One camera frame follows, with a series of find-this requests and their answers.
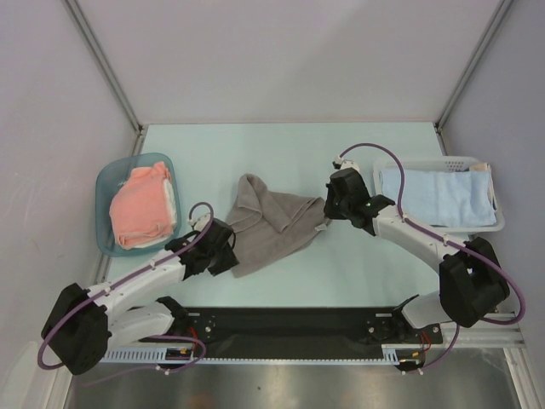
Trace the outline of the grey towel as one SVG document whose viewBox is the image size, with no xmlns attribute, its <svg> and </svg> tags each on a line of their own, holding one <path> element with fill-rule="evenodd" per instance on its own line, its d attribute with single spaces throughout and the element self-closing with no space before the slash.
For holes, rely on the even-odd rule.
<svg viewBox="0 0 545 409">
<path fill-rule="evenodd" d="M 239 178 L 237 197 L 227 215 L 236 236 L 236 278 L 255 273 L 306 249 L 330 225 L 325 200 L 268 189 L 258 176 Z"/>
</svg>

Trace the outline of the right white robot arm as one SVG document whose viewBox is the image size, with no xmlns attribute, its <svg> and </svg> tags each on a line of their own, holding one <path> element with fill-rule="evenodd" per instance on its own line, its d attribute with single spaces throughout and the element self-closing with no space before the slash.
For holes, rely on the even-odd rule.
<svg viewBox="0 0 545 409">
<path fill-rule="evenodd" d="M 371 196 L 353 168 L 333 173 L 326 187 L 326 217 L 347 220 L 354 228 L 396 244 L 439 276 L 437 291 L 398 305 L 401 315 L 393 319 L 392 331 L 399 341 L 414 341 L 431 324 L 451 321 L 469 328 L 509 297 L 508 282 L 496 271 L 497 257 L 488 241 L 464 241 L 428 225 L 413 227 L 391 199 Z"/>
</svg>

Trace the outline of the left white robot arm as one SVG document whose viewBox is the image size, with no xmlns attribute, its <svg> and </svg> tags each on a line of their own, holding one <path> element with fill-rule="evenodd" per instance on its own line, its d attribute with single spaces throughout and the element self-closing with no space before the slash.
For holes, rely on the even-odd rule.
<svg viewBox="0 0 545 409">
<path fill-rule="evenodd" d="M 65 367 L 77 376 L 95 367 L 107 352 L 134 342 L 168 341 L 200 347 L 187 310 L 163 296 L 141 306 L 139 301 L 192 276 L 216 276 L 238 265 L 232 227 L 204 217 L 193 230 L 172 239 L 142 267 L 121 279 L 83 288 L 73 283 L 58 296 L 41 332 L 38 365 Z"/>
</svg>

